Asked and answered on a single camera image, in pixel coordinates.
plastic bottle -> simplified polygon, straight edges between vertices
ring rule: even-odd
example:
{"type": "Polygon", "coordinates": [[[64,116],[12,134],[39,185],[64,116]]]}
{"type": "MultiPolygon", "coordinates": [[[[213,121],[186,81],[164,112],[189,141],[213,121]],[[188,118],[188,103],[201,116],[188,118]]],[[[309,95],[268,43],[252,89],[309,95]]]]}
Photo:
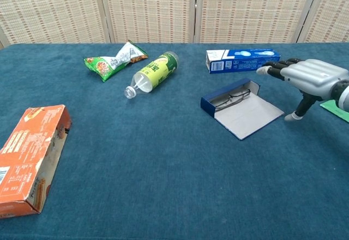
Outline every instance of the plastic bottle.
{"type": "Polygon", "coordinates": [[[125,96],[132,99],[138,93],[151,92],[159,83],[172,74],[177,66],[178,56],[174,52],[167,51],[163,53],[132,77],[131,85],[126,87],[124,91],[125,96]]]}

blue and white box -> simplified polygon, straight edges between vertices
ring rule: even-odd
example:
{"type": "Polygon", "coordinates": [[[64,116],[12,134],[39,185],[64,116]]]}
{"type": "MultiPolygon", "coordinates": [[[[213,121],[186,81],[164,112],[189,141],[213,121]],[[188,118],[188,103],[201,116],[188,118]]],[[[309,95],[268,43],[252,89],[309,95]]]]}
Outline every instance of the blue and white box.
{"type": "Polygon", "coordinates": [[[210,74],[257,70],[267,61],[279,61],[273,49],[207,50],[206,66],[210,74]]]}
{"type": "Polygon", "coordinates": [[[256,82],[244,78],[203,96],[201,108],[234,136],[243,140],[284,114],[259,97],[259,89],[256,82]]]}

robotic hand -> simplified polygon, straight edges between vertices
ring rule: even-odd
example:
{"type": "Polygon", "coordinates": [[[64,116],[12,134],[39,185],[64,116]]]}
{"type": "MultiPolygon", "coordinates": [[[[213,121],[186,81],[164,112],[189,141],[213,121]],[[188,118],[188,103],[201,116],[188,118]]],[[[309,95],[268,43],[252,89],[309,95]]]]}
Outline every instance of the robotic hand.
{"type": "Polygon", "coordinates": [[[349,112],[349,71],[317,59],[267,62],[257,69],[259,75],[271,75],[297,87],[303,100],[286,121],[300,120],[316,101],[335,100],[336,106],[349,112]]]}

snack bag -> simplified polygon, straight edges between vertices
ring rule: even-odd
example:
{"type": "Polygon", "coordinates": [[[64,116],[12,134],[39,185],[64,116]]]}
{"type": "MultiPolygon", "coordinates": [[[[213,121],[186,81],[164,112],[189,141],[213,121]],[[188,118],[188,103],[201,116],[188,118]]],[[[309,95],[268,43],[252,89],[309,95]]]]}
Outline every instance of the snack bag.
{"type": "Polygon", "coordinates": [[[84,61],[87,68],[99,74],[102,81],[105,82],[129,63],[135,63],[146,58],[148,58],[148,55],[128,40],[115,57],[88,57],[84,61]]]}

orange cardboard box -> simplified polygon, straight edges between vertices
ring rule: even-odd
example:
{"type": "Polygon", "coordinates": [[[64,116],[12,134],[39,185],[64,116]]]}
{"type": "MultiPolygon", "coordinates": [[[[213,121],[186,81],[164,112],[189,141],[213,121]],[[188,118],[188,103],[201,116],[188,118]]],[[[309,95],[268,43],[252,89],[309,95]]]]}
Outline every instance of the orange cardboard box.
{"type": "Polygon", "coordinates": [[[24,112],[0,150],[0,218],[43,210],[70,125],[65,105],[24,112]]]}

